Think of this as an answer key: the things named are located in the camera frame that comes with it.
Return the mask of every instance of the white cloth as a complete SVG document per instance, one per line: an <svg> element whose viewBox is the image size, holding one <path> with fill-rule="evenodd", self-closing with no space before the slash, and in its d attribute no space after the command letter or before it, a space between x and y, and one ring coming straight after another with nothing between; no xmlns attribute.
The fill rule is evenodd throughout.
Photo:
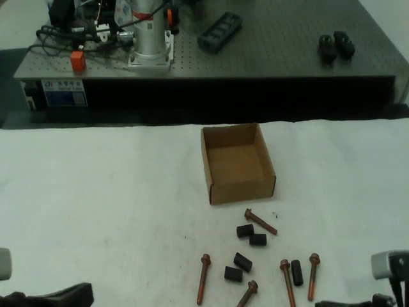
<svg viewBox="0 0 409 307"><path fill-rule="evenodd" d="M316 301L392 294L373 279L371 255L409 245L409 120L262 124L274 197L217 206L208 203L200 129L0 130L0 245L13 258L0 295L88 281L97 307L195 306L209 253L203 306L236 306L251 279L251 306L288 306L283 258L301 261L295 298L312 306L313 252ZM246 208L278 229L266 248L237 238ZM223 278L236 252L253 261L241 285Z"/></svg>

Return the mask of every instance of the metal table surface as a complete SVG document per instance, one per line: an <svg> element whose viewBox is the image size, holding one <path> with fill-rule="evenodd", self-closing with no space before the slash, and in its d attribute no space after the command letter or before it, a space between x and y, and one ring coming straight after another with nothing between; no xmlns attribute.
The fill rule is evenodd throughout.
<svg viewBox="0 0 409 307"><path fill-rule="evenodd" d="M174 38L174 63L162 77L332 77L409 76L409 64L359 0L206 0L202 25L209 26L229 11L243 18L242 29L216 55L197 46L197 35L181 31ZM356 45L352 61L321 64L318 38L345 31ZM158 77L128 71L128 52L117 49L109 58L87 57L85 72L74 73L68 53L46 56L29 52L17 79Z"/></svg>

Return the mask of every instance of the white cylindrical device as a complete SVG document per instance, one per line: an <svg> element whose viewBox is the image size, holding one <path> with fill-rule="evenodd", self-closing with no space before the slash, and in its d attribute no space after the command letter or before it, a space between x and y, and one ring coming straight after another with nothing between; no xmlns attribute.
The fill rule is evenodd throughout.
<svg viewBox="0 0 409 307"><path fill-rule="evenodd" d="M146 18L162 5L163 0L131 0L133 20ZM169 53L165 39L163 10L134 26L134 51L141 59L157 59Z"/></svg>

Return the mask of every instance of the metal mount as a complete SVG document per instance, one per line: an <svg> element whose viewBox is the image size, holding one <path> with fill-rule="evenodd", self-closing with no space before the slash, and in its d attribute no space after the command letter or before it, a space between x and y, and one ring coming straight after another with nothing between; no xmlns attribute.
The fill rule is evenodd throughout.
<svg viewBox="0 0 409 307"><path fill-rule="evenodd" d="M165 31L166 49L161 54L145 56L131 50L128 59L129 70L169 70L173 62L174 36L170 31Z"/></svg>

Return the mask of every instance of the label sticker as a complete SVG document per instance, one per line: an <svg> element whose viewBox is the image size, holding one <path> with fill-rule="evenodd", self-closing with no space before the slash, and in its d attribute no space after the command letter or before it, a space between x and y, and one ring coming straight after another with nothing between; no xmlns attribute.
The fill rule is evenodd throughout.
<svg viewBox="0 0 409 307"><path fill-rule="evenodd" d="M88 106L82 80L42 80L41 82L50 107Z"/></svg>
<svg viewBox="0 0 409 307"><path fill-rule="evenodd" d="M147 13L137 13L135 11L132 12L133 21L137 21L140 19L145 19L149 14ZM146 20L135 25L138 29L144 31L153 31L153 17L149 17Z"/></svg>

